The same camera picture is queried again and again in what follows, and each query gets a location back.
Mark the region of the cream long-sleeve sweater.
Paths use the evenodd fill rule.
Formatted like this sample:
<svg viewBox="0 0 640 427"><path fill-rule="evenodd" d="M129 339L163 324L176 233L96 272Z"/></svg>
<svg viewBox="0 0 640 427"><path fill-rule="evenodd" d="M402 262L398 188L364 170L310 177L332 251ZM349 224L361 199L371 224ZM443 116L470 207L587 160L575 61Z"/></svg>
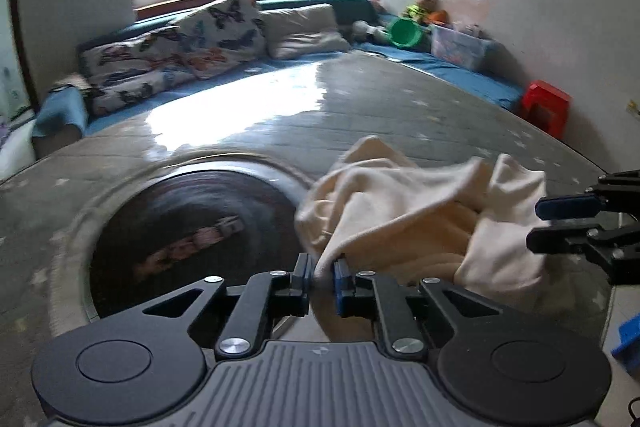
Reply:
<svg viewBox="0 0 640 427"><path fill-rule="evenodd" d="M330 279L344 256L352 269L401 284L439 277L497 303L555 315L576 303L570 277L526 246L541 226L535 205L546 176L501 154L495 162L421 168L375 135L356 142L296 211L314 277Z"/></svg>

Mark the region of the blue plastic object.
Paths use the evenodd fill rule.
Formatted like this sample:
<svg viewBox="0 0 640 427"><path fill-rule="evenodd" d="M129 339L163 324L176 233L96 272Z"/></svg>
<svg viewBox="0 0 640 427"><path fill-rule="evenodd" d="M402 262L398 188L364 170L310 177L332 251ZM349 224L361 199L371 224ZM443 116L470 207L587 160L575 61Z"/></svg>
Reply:
<svg viewBox="0 0 640 427"><path fill-rule="evenodd" d="M638 372L640 367L640 315L618 326L620 344L611 351L612 357L627 373Z"/></svg>

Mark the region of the round black induction cooktop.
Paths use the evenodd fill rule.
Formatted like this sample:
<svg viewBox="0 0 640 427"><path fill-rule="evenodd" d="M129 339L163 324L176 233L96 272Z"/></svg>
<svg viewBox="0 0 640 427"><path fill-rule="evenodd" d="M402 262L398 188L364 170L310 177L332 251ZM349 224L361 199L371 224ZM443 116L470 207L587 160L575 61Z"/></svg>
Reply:
<svg viewBox="0 0 640 427"><path fill-rule="evenodd" d="M296 202L244 172L179 174L131 197L96 240L89 287L99 317L218 275L230 286L291 270L303 247Z"/></svg>

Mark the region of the red plastic stool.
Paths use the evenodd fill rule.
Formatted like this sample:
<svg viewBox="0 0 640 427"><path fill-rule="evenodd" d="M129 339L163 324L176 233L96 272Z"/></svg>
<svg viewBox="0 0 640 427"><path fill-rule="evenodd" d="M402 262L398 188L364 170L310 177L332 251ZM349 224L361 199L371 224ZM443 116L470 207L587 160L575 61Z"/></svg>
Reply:
<svg viewBox="0 0 640 427"><path fill-rule="evenodd" d="M529 83L521 99L518 116L538 129L561 140L570 115L572 98L552 84L535 80Z"/></svg>

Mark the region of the clear plastic storage box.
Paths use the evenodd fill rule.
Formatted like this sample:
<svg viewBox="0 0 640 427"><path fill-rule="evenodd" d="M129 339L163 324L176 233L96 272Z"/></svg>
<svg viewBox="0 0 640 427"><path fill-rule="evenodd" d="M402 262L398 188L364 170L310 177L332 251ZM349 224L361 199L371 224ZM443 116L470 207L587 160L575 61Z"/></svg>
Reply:
<svg viewBox="0 0 640 427"><path fill-rule="evenodd" d="M495 46L490 39L464 34L442 25L431 26L431 54L439 60L479 72Z"/></svg>

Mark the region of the square butterfly print cushion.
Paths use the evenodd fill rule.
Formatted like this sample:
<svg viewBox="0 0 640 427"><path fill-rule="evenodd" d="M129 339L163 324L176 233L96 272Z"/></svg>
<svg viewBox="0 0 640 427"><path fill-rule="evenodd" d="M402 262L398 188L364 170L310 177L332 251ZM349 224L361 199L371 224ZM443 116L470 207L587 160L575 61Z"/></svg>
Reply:
<svg viewBox="0 0 640 427"><path fill-rule="evenodd" d="M198 79L209 79L266 54L256 0L216 0L171 21L182 57Z"/></svg>

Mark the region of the beige plain cushion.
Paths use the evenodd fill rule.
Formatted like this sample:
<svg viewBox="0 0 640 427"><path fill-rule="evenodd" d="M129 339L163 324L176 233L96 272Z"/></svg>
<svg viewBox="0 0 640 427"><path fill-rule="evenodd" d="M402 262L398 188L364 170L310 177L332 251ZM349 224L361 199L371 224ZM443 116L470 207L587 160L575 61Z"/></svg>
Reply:
<svg viewBox="0 0 640 427"><path fill-rule="evenodd" d="M327 3L262 11L260 17L268 54L275 60L350 50L338 29L334 9Z"/></svg>

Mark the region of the green plastic basin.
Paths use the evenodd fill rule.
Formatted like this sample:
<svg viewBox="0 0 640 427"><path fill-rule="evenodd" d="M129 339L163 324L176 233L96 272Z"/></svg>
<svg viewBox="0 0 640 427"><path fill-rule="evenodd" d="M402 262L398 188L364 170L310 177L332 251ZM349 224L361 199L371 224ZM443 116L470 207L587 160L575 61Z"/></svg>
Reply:
<svg viewBox="0 0 640 427"><path fill-rule="evenodd" d="M398 17L387 26L387 35L394 46L401 49L412 49L422 41L423 30L411 18Z"/></svg>

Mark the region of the teddy bear toy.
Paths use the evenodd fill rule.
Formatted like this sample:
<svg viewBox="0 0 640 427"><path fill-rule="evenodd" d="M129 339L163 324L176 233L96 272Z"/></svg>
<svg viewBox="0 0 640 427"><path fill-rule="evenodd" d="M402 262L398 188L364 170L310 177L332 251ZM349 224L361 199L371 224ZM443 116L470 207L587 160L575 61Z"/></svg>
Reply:
<svg viewBox="0 0 640 427"><path fill-rule="evenodd" d="M401 16L421 26L449 24L449 15L440 7L439 0L416 0L404 9Z"/></svg>

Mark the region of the long butterfly print pillow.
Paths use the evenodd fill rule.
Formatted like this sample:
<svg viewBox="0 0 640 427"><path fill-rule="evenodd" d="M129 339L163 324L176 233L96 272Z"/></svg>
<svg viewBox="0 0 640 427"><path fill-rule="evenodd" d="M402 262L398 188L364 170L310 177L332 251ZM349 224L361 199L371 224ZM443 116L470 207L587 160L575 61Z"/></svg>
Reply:
<svg viewBox="0 0 640 427"><path fill-rule="evenodd" d="M96 117L137 105L195 79L183 56L177 26L95 46L82 52L80 58Z"/></svg>

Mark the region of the teal bench sofa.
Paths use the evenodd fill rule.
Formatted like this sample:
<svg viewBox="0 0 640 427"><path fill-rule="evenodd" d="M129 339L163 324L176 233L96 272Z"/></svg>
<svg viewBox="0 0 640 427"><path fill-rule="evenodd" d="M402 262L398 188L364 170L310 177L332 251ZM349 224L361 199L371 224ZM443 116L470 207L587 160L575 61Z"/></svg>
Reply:
<svg viewBox="0 0 640 427"><path fill-rule="evenodd" d="M350 35L350 26L357 20L364 20L367 23L372 23L377 20L384 24L390 24L396 20L396 17L393 15L378 14L375 12L373 4L369 0L262 0L258 2L258 5L268 10L275 10L300 9L320 3L327 3L332 6L337 23L340 24L341 32L345 36ZM110 34L81 44L78 46L78 52L84 53L100 44L110 46L118 40L138 38L150 30L162 29L175 18L188 15L189 13L188 10L182 10L157 15L156 17L147 18L146 20L139 20L137 23L122 28L119 31L111 32ZM396 46L388 46L387 44L377 44L374 42L355 42L352 48L354 50L372 53L392 62L414 67L422 70L422 72L428 72L466 92L510 110L510 112L518 110L524 95L523 88L491 74L484 68L473 72L471 69L466 69L457 64L434 57L434 55L431 54L430 46L430 38L425 36L415 49L398 49ZM258 60L250 62L246 66L225 72L218 79L207 79L200 83L188 81L179 87L171 88L143 102L126 106L105 116L92 116L88 109L82 109L77 101L66 103L65 108L70 112L73 120L77 122L80 127L80 132L83 135L89 135L113 126L113 124L117 124L132 116L142 114L147 110L208 89L216 83L226 83L250 75L258 75L296 65L329 60L329 58L337 57L337 55L337 52L331 51L304 53L296 57L285 58L284 60L271 57L258 58Z"/></svg>

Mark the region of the blue folded blanket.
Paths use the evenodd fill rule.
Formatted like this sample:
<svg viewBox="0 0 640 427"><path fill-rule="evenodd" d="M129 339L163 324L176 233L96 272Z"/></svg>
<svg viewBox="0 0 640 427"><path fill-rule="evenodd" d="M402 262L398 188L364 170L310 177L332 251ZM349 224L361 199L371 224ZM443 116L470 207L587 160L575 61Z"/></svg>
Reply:
<svg viewBox="0 0 640 427"><path fill-rule="evenodd" d="M89 113L81 91L74 86L55 88L41 105L32 128L32 141L52 139L68 130L82 138L88 121Z"/></svg>

